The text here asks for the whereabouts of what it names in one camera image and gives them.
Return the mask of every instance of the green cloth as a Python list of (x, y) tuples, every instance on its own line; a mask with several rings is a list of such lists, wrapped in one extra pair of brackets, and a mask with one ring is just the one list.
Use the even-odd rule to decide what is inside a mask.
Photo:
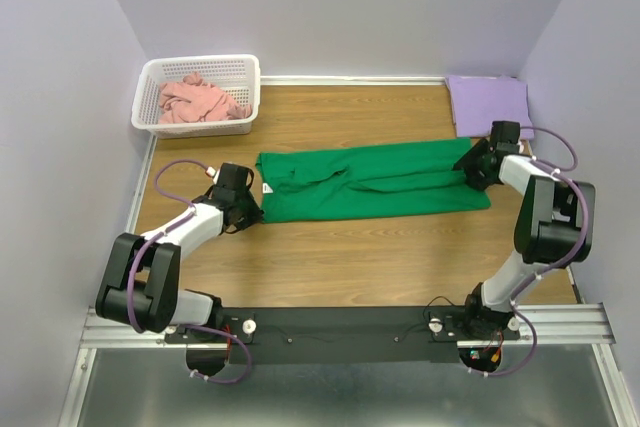
[(470, 139), (262, 153), (256, 167), (273, 193), (264, 221), (364, 219), (486, 209), (484, 192), (453, 164)]

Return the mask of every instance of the pink cloth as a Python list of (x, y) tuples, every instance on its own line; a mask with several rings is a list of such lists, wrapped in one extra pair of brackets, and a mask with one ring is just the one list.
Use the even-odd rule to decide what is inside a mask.
[(182, 82), (161, 84), (158, 104), (164, 110), (159, 124), (246, 119), (251, 115), (250, 105), (239, 105), (224, 90), (205, 82), (198, 72), (185, 76)]

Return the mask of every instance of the purple towel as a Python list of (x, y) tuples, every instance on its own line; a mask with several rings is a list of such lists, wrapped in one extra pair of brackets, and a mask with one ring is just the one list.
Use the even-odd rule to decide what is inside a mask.
[[(453, 123), (458, 137), (483, 137), (491, 132), (494, 120), (511, 120), (531, 126), (527, 106), (527, 84), (511, 77), (446, 78), (451, 92)], [(523, 139), (532, 139), (532, 130), (523, 130)]]

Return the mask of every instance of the laundry basket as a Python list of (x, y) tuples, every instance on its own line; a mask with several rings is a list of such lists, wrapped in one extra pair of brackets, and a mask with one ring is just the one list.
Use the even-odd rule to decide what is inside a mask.
[[(240, 105), (251, 105), (251, 116), (239, 120), (159, 124), (163, 111), (158, 106), (160, 84), (182, 81), (198, 72), (231, 95)], [(203, 55), (151, 60), (145, 64), (133, 99), (131, 123), (160, 138), (247, 134), (260, 106), (260, 65), (253, 55)]]

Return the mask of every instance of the wood grain surface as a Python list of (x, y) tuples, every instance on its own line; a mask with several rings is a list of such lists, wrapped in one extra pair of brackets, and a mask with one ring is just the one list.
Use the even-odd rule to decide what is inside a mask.
[[(244, 136), (158, 141), (136, 232), (156, 228), (184, 206), (155, 192), (166, 163), (193, 158), (251, 166), (259, 152), (355, 147), (454, 137), (444, 86), (263, 87), (260, 115)], [(189, 198), (208, 179), (193, 165), (160, 184)], [(253, 192), (261, 201), (256, 172)], [(182, 264), (181, 288), (222, 297), (226, 306), (424, 305), (456, 303), (491, 277), (513, 248), (520, 196), (489, 189), (489, 210), (415, 217), (256, 225), (223, 235)], [(567, 274), (547, 278), (526, 303), (574, 303)]]

